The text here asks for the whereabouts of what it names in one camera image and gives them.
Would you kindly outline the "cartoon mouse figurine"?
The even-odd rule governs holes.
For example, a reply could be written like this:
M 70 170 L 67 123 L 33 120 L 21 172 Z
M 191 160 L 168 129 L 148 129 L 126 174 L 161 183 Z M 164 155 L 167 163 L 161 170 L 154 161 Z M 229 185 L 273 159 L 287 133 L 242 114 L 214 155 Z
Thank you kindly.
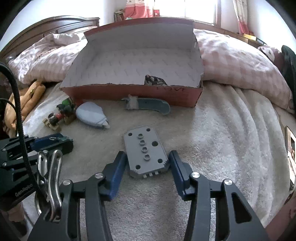
M 65 125 L 71 124 L 76 119 L 74 104 L 59 104 L 57 105 L 58 120 L 63 120 Z

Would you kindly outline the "grey plate with holes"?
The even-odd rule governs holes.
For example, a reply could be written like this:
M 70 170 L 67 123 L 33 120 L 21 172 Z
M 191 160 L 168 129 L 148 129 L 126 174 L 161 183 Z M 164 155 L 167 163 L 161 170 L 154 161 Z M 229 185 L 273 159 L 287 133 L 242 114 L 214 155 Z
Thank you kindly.
M 142 179 L 168 170 L 168 156 L 154 128 L 128 130 L 123 139 L 131 177 Z

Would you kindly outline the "blue grey curved tool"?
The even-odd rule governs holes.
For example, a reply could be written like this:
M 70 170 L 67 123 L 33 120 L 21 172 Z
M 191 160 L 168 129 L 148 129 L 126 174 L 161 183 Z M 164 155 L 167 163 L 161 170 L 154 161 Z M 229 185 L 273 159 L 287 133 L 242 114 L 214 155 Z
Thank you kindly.
M 153 110 L 163 115 L 167 115 L 171 112 L 170 105 L 165 101 L 157 98 L 146 98 L 131 96 L 121 99 L 125 101 L 125 108 L 127 110 Z

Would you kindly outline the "black white patterned pouch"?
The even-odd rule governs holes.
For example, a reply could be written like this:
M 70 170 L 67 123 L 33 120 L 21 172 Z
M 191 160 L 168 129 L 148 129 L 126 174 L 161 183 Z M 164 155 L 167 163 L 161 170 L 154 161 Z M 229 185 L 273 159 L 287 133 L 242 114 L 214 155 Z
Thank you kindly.
M 152 85 L 167 86 L 167 83 L 165 82 L 165 80 L 156 76 L 151 76 L 151 75 L 145 75 L 144 84 L 149 86 L 152 86 Z

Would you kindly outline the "wooden toy piece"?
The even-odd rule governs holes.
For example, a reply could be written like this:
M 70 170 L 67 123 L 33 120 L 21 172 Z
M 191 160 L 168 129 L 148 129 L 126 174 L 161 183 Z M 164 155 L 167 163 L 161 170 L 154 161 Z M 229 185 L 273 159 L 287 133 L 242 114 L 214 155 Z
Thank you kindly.
M 58 123 L 56 125 L 52 125 L 47 118 L 43 119 L 43 123 L 44 123 L 45 126 L 47 126 L 48 128 L 50 128 L 54 132 L 60 133 L 61 130 L 62 130 L 61 127 L 60 127 L 60 125 Z

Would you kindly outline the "red tube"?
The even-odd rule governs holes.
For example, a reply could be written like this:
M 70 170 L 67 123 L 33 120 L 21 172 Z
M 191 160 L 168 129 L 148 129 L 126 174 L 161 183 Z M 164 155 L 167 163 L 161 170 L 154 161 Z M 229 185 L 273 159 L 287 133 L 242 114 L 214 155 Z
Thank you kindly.
M 64 115 L 61 113 L 50 113 L 48 115 L 49 123 L 52 126 L 56 126 L 63 118 L 64 118 Z

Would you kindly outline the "green capped small bottle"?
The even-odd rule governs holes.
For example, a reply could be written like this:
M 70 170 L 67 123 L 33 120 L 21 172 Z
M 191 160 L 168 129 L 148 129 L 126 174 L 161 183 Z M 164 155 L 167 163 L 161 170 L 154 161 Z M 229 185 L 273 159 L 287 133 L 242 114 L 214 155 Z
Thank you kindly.
M 75 112 L 75 104 L 72 98 L 68 97 L 67 99 L 64 99 L 61 104 L 57 105 L 57 109 L 61 114 L 71 115 Z

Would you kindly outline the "silver metal spring clip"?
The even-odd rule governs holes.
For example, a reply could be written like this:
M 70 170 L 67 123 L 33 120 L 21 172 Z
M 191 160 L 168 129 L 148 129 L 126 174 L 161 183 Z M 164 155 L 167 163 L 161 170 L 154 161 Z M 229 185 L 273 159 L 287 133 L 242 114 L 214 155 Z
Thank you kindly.
M 35 208 L 38 214 L 49 208 L 51 222 L 59 222 L 61 219 L 62 199 L 59 192 L 59 178 L 62 161 L 61 150 L 54 150 L 51 156 L 47 150 L 38 152 L 37 184 L 42 195 L 35 194 Z

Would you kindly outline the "orange plush toy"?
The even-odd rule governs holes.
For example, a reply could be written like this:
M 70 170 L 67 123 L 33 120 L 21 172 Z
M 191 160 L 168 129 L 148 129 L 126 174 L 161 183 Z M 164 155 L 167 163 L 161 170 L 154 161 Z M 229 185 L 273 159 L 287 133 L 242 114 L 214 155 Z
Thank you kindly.
M 20 101 L 21 101 L 21 116 L 22 121 L 26 119 L 28 114 L 32 111 L 32 109 L 36 106 L 38 101 L 43 96 L 46 90 L 45 85 L 43 85 L 42 81 L 35 81 L 29 88 L 25 88 L 20 90 Z M 16 113 L 14 109 L 7 104 L 4 111 L 4 123 L 5 123 L 5 131 L 7 133 L 16 131 Z

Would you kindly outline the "red cardboard box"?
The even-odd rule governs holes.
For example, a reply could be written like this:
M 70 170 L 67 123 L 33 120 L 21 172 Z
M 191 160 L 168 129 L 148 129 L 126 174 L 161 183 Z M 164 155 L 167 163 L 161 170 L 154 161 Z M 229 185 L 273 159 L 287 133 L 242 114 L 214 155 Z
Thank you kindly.
M 204 73 L 193 30 L 193 21 L 178 18 L 134 19 L 89 30 L 61 89 L 74 99 L 131 95 L 193 108 Z M 167 86 L 145 85 L 145 75 L 162 78 Z

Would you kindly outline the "dark wooden headboard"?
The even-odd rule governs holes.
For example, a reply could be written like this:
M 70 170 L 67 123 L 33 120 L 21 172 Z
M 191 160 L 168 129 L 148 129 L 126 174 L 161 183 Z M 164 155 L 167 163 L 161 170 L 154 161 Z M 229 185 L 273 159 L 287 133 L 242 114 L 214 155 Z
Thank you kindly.
M 18 33 L 1 50 L 1 61 L 16 57 L 43 37 L 53 34 L 83 33 L 99 27 L 99 17 L 54 16 L 41 20 Z

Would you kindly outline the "pink checkered quilt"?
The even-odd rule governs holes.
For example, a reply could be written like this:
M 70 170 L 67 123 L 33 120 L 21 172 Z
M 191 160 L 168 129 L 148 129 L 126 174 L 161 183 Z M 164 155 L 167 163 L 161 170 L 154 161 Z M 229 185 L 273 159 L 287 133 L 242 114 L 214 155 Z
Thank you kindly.
M 292 89 L 262 52 L 228 35 L 199 29 L 193 32 L 205 67 L 204 81 L 254 90 L 294 112 Z M 10 61 L 9 68 L 23 84 L 34 79 L 61 82 L 86 45 L 83 34 L 49 34 Z

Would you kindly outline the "dark clothing pile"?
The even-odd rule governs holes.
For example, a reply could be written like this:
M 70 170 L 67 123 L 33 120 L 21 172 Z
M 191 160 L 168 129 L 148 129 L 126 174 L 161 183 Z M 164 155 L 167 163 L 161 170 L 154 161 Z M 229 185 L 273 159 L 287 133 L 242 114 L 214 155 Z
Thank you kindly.
M 288 46 L 281 48 L 283 54 L 282 76 L 285 78 L 291 91 L 295 90 L 295 52 Z

